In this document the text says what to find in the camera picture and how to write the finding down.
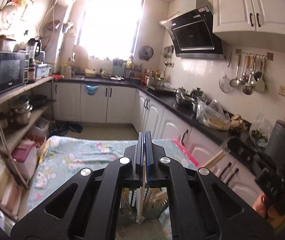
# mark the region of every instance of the microwave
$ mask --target microwave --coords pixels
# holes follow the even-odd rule
[[[26,52],[0,52],[0,93],[27,83],[29,58]]]

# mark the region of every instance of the picture frame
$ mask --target picture frame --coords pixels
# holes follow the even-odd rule
[[[34,2],[32,0],[4,0],[0,6],[0,11],[2,11],[10,2],[15,3],[20,20],[26,22],[28,13],[30,12],[30,8]]]

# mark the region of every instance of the floor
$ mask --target floor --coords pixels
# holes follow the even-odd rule
[[[120,127],[83,126],[81,133],[68,131],[67,137],[86,140],[138,140],[138,134],[132,125]]]

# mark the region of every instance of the metal screw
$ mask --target metal screw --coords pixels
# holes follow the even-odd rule
[[[161,158],[160,158],[160,161],[161,161],[162,163],[169,163],[169,162],[170,162],[170,159],[169,159],[168,157],[161,157]]]
[[[206,169],[206,168],[201,168],[201,169],[199,169],[199,173],[200,173],[201,175],[206,176],[206,175],[209,174],[209,170]]]
[[[120,162],[121,164],[127,164],[127,163],[130,162],[130,159],[129,159],[128,157],[121,157],[121,158],[119,159],[119,162]]]
[[[88,175],[90,175],[90,173],[91,173],[91,170],[88,169],[88,168],[84,168],[80,172],[80,174],[83,175],[83,176],[88,176]]]

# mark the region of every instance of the range hood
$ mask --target range hood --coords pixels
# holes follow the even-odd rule
[[[224,59],[222,41],[212,33],[210,7],[207,0],[182,0],[179,12],[160,22],[170,34],[177,57]]]

